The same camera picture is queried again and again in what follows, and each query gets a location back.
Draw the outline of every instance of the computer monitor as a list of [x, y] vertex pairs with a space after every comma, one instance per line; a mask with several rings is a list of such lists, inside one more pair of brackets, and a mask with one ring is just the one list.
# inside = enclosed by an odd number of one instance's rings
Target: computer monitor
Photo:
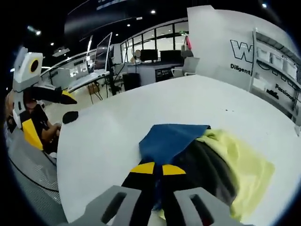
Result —
[[94, 60], [94, 71], [95, 70], [108, 70], [108, 56], [111, 44], [112, 33], [107, 35], [98, 45]]
[[167, 63], [184, 63], [184, 59], [181, 56], [180, 50], [166, 50], [161, 51], [161, 62]]
[[147, 61], [147, 60], [158, 60], [158, 51], [156, 49], [142, 49], [140, 60]]

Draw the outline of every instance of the cable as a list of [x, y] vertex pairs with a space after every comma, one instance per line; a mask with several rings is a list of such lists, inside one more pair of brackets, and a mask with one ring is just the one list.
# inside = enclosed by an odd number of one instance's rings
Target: cable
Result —
[[116, 77], [115, 77], [115, 79], [114, 79], [114, 82], [115, 82], [115, 80], [117, 79], [117, 77], [118, 77], [118, 75], [120, 74], [120, 72], [123, 70], [124, 66], [126, 65], [126, 57], [127, 57], [128, 45], [129, 45], [129, 44], [128, 44], [128, 39], [127, 39], [127, 48], [126, 48], [126, 54], [125, 54], [125, 56], [124, 56], [124, 63], [123, 63], [123, 66], [122, 66], [121, 70], [118, 72], [118, 74], [116, 74]]
[[104, 82], [105, 82], [105, 88], [107, 90], [107, 98], [108, 98], [108, 96], [109, 96], [109, 94], [108, 94], [108, 84], [107, 84], [106, 80], [107, 80], [107, 78], [104, 79]]
[[51, 189], [51, 188], [47, 188], [47, 187], [44, 187], [43, 185], [40, 185], [39, 183], [37, 183], [37, 182], [35, 182], [34, 180], [32, 180], [32, 179], [30, 179], [27, 175], [25, 175], [15, 164], [14, 164], [14, 162], [11, 160], [11, 158], [10, 157], [8, 157], [9, 158], [9, 160], [11, 161], [11, 163], [14, 165], [14, 167], [24, 176], [24, 177], [26, 177], [27, 179], [29, 179], [31, 182], [33, 182], [34, 184], [36, 184], [37, 186], [39, 186], [39, 187], [41, 187], [41, 188], [43, 188], [43, 189], [46, 189], [46, 190], [48, 190], [48, 191], [51, 191], [51, 192], [57, 192], [57, 193], [59, 193], [59, 191], [58, 190], [54, 190], [54, 189]]

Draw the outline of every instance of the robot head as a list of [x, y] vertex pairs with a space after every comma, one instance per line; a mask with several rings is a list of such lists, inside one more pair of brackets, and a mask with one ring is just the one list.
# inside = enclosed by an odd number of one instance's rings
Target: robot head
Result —
[[19, 51], [14, 65], [13, 88], [16, 92], [22, 92], [40, 80], [42, 62], [42, 53], [28, 53], [26, 48]]

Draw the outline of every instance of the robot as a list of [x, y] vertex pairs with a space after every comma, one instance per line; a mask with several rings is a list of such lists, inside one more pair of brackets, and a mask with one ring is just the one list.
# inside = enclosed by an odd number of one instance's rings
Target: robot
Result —
[[64, 105], [76, 104], [77, 101], [66, 91], [58, 90], [52, 85], [42, 84], [40, 74], [43, 54], [28, 52], [22, 47], [16, 58], [14, 68], [13, 117], [16, 125], [24, 133], [25, 140], [32, 146], [43, 150], [43, 145], [31, 120], [30, 113], [24, 106], [24, 93], [29, 92], [36, 100], [46, 100]]
[[[24, 106], [24, 93], [36, 100], [65, 105], [77, 101], [66, 91], [41, 84], [41, 53], [22, 48], [15, 61], [13, 81], [13, 117], [25, 140], [43, 150], [43, 145]], [[147, 226], [155, 202], [157, 179], [162, 183], [162, 206], [167, 225], [180, 226], [243, 226], [230, 217], [230, 208], [201, 187], [189, 183], [186, 172], [173, 165], [155, 166], [154, 162], [134, 167], [121, 186], [112, 186], [87, 205], [82, 217], [60, 226], [106, 226], [115, 216], [113, 226]]]

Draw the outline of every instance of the shelf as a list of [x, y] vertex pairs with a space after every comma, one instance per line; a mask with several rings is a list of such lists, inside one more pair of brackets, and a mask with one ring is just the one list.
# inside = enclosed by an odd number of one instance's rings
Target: shelf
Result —
[[296, 64], [301, 65], [301, 59], [294, 54], [292, 51], [290, 51], [287, 47], [282, 45], [281, 43], [277, 42], [276, 40], [270, 38], [269, 36], [263, 34], [262, 32], [256, 31], [256, 38], [259, 41], [262, 41], [269, 46], [274, 47], [275, 49], [279, 50], [283, 54], [287, 55], [289, 58], [291, 58]]
[[273, 64], [271, 64], [270, 62], [267, 62], [265, 60], [261, 60], [261, 59], [258, 58], [257, 61], [259, 61], [259, 62], [265, 64], [266, 66], [268, 66], [268, 67], [278, 71], [279, 73], [281, 73], [283, 76], [285, 76], [289, 81], [291, 81], [299, 89], [299, 92], [301, 91], [301, 84], [299, 84], [297, 82], [297, 80], [294, 79], [292, 76], [290, 76], [288, 73], [286, 73], [285, 71], [275, 67]]
[[288, 113], [290, 113], [294, 118], [297, 118], [297, 113], [293, 112], [292, 109], [289, 109], [287, 106], [284, 106], [283, 104], [281, 104], [276, 98], [274, 98], [273, 96], [271, 96], [270, 94], [268, 94], [267, 92], [252, 86], [251, 88], [251, 93], [258, 96], [259, 98], [267, 101], [268, 103], [270, 103], [271, 105], [273, 105], [274, 107], [276, 107], [278, 110], [280, 111], [287, 111]]

